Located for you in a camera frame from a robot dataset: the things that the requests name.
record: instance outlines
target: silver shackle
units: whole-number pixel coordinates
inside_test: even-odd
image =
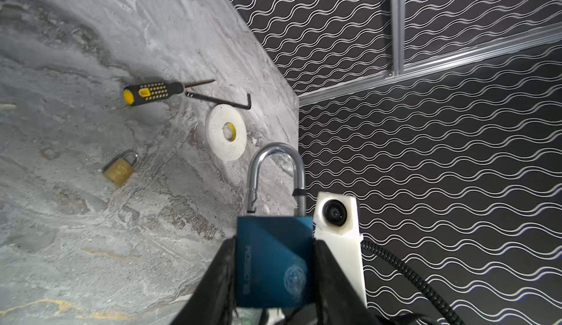
[[[294,191],[293,197],[297,201],[297,209],[294,216],[305,216],[306,214],[306,187],[305,187],[305,164],[302,162],[301,155],[287,144],[274,142],[263,146],[253,156],[249,162],[248,168],[248,195],[247,195],[247,211],[248,213],[256,213],[254,203],[257,200],[257,181],[260,174],[260,167],[263,160],[271,154],[286,154],[293,162],[293,181]]]

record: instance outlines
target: screwdriver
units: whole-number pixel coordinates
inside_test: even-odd
[[[151,82],[141,85],[129,85],[123,89],[123,99],[130,105],[141,105],[156,101],[163,101],[172,95],[179,95],[187,87],[204,85],[214,80],[204,80],[184,85],[180,82]]]

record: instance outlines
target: black lens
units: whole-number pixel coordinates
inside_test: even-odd
[[[324,217],[330,224],[341,226],[347,220],[346,206],[338,200],[330,200],[324,205]]]

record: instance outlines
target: white tape roll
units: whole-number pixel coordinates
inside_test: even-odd
[[[232,132],[227,139],[223,128]],[[216,105],[207,116],[207,141],[211,150],[224,161],[240,158],[246,149],[246,124],[240,113],[231,105]]]

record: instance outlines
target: camera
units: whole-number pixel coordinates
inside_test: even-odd
[[[314,237],[323,240],[362,302],[367,305],[361,257],[359,210],[353,196],[319,192],[313,223]]]

